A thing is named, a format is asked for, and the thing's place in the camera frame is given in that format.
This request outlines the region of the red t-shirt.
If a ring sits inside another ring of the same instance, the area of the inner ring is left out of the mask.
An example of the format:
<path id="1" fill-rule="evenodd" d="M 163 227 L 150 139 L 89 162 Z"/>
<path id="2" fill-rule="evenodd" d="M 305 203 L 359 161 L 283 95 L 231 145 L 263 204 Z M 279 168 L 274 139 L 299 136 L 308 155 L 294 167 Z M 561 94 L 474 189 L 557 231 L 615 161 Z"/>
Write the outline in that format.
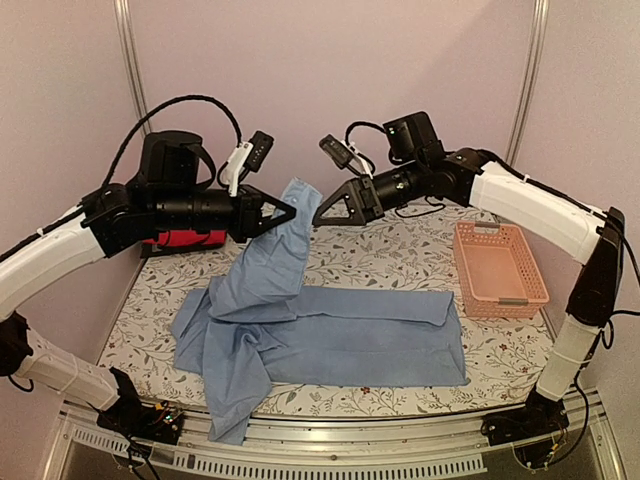
<path id="1" fill-rule="evenodd" d="M 194 230 L 170 230 L 159 233 L 156 238 L 143 240 L 142 243 L 159 248 L 216 247 L 226 241 L 227 232 L 211 230 L 198 233 Z"/>

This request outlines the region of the light blue shirt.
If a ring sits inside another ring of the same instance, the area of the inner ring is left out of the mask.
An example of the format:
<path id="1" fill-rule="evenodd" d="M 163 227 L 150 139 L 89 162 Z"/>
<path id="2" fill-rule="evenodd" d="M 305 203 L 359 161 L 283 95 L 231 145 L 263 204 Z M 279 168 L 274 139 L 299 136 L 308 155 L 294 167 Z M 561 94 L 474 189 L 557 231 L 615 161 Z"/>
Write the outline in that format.
<path id="1" fill-rule="evenodd" d="M 294 179 L 282 200 L 295 217 L 253 239 L 227 274 L 189 292 L 171 327 L 175 367 L 203 379 L 210 439 L 241 444 L 276 382 L 464 385 L 453 294 L 305 285 L 322 197 Z"/>

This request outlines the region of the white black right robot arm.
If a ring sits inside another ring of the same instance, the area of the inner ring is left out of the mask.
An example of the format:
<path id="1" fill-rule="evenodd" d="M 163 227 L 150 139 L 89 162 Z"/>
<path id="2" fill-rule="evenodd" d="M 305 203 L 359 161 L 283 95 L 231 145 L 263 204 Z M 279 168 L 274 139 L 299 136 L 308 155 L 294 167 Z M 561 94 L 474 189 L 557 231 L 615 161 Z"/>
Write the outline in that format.
<path id="1" fill-rule="evenodd" d="M 387 121 L 393 169 L 341 185 L 315 213 L 316 226 L 364 226 L 419 197 L 489 212 L 567 253 L 580 266 L 565 320 L 549 359 L 517 415 L 517 427 L 537 436 L 552 424 L 602 332 L 618 315 L 624 261 L 635 256 L 624 214 L 587 205 L 520 173 L 496 153 L 472 147 L 448 151 L 429 115 Z"/>

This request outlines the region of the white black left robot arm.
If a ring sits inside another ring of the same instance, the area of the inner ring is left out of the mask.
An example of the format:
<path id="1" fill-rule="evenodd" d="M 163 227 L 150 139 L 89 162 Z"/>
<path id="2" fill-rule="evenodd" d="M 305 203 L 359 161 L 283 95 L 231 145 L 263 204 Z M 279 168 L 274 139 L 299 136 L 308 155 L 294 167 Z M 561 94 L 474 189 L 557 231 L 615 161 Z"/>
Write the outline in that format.
<path id="1" fill-rule="evenodd" d="M 154 115 L 179 103 L 199 101 L 222 111 L 237 138 L 221 169 L 201 136 L 177 130 L 149 133 L 140 166 L 128 182 L 113 174 L 135 134 Z M 258 131 L 241 139 L 238 121 L 218 99 L 202 94 L 167 100 L 144 115 L 122 141 L 101 186 L 53 223 L 1 256 L 1 374 L 24 378 L 74 397 L 128 434 L 148 426 L 144 406 L 129 376 L 92 365 L 30 328 L 19 307 L 68 274 L 111 258 L 163 233 L 224 231 L 243 243 L 294 219 L 295 207 L 244 179 L 260 169 L 274 140 Z"/>

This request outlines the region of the pink perforated plastic basket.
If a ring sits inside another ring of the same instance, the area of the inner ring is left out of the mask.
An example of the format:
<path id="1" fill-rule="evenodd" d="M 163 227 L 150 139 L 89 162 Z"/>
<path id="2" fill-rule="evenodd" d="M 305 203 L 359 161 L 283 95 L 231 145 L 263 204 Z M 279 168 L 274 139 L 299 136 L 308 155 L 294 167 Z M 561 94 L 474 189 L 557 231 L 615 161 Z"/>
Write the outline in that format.
<path id="1" fill-rule="evenodd" d="M 526 238 L 516 225 L 459 221 L 453 255 L 469 317 L 532 318 L 550 300 Z"/>

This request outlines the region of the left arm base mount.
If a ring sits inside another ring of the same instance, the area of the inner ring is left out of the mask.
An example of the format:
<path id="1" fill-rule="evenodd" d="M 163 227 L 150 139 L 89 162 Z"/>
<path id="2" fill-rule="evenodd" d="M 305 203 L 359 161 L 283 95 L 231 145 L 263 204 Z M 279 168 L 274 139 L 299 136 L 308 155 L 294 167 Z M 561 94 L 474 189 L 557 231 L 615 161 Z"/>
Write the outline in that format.
<path id="1" fill-rule="evenodd" d="M 107 410 L 100 411 L 97 425 L 129 439 L 144 439 L 169 445 L 179 441 L 184 415 L 167 401 L 146 405 L 138 398 L 119 398 Z"/>

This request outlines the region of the aluminium frame post left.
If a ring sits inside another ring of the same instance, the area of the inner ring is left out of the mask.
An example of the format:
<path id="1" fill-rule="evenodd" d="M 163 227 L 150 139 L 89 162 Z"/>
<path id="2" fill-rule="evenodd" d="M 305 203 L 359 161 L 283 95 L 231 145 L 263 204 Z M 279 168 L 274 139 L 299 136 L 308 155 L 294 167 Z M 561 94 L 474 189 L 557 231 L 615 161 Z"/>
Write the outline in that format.
<path id="1" fill-rule="evenodd" d="M 131 9 L 127 0 L 114 0 L 114 13 L 118 38 L 136 117 L 147 114 L 142 75 L 137 55 Z"/>

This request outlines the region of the aluminium frame post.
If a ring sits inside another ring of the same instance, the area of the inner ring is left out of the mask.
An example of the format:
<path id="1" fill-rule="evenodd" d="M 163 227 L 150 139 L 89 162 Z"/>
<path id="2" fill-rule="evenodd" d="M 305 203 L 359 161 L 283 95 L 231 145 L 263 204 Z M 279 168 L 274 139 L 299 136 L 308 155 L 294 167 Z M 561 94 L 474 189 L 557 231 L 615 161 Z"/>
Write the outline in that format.
<path id="1" fill-rule="evenodd" d="M 114 0 L 114 13 L 118 38 L 136 117 L 147 114 L 142 75 L 137 55 L 131 9 L 127 0 Z"/>
<path id="2" fill-rule="evenodd" d="M 549 16 L 549 0 L 535 0 L 524 77 L 506 151 L 506 162 L 514 166 L 524 139 L 544 51 Z"/>

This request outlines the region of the aluminium frame post right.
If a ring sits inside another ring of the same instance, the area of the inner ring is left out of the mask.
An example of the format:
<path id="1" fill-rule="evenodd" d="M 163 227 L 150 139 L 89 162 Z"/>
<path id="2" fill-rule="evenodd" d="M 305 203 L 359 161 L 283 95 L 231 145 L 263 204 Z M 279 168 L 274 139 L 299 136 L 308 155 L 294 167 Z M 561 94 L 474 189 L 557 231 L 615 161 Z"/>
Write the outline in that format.
<path id="1" fill-rule="evenodd" d="M 535 0 L 524 77 L 506 151 L 506 162 L 514 166 L 524 139 L 544 51 L 549 16 L 549 0 Z"/>

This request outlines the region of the aluminium front rail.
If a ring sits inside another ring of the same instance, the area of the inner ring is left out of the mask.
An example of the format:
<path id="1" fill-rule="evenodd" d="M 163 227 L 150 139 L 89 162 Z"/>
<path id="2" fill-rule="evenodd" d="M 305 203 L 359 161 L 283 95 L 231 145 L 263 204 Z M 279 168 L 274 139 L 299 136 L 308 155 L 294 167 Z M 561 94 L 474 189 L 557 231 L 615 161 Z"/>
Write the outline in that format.
<path id="1" fill-rule="evenodd" d="M 258 414 L 242 445 L 211 442 L 210 420 L 183 414 L 173 444 L 132 452 L 97 425 L 90 409 L 65 402 L 45 459 L 46 479 L 627 479 L 598 392 L 564 400 L 567 429 L 492 444 L 481 410 L 386 418 Z"/>

